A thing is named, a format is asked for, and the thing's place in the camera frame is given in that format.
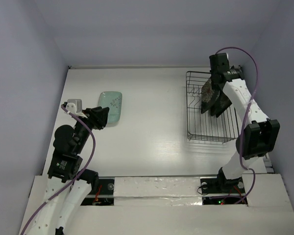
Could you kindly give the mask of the light green rectangular plate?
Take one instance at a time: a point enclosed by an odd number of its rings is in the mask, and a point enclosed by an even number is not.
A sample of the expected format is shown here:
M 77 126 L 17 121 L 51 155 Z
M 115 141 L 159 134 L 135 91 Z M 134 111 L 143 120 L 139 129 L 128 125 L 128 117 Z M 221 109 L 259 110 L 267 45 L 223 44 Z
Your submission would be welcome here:
M 109 108 L 106 127 L 117 125 L 121 118 L 123 94 L 117 91 L 102 92 L 98 99 L 98 106 Z

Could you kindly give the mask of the black floral square plate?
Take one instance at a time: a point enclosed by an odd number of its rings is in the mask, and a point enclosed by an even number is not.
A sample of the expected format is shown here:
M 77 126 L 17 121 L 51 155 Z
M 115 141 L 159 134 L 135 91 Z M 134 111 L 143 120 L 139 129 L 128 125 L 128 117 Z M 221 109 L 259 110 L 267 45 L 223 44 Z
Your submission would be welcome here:
M 204 114 L 210 110 L 220 95 L 220 88 L 212 84 L 209 78 L 201 88 L 201 113 Z

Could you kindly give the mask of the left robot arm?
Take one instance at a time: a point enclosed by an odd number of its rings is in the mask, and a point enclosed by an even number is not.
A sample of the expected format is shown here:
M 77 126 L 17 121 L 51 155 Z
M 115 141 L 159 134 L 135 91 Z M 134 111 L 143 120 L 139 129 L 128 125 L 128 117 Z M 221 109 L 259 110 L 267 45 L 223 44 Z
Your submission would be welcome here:
M 23 235 L 64 235 L 89 193 L 98 189 L 98 173 L 89 170 L 94 151 L 85 166 L 80 153 L 88 138 L 96 147 L 93 130 L 102 130 L 108 121 L 109 108 L 95 107 L 77 111 L 74 103 L 65 102 L 61 109 L 76 120 L 75 126 L 62 125 L 54 133 L 54 152 L 47 172 L 43 202 L 28 219 Z

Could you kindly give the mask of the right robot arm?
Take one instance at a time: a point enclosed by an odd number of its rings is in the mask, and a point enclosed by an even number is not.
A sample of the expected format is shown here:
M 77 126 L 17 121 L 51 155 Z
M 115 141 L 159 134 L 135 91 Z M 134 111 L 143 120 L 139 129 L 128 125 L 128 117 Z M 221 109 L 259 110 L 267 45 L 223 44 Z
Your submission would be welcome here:
M 215 186 L 226 193 L 239 183 L 251 164 L 274 149 L 280 124 L 261 110 L 254 93 L 247 88 L 242 70 L 230 66 L 226 53 L 213 54 L 209 60 L 213 93 L 208 106 L 210 114 L 220 116 L 233 106 L 242 122 L 236 152 L 217 174 Z

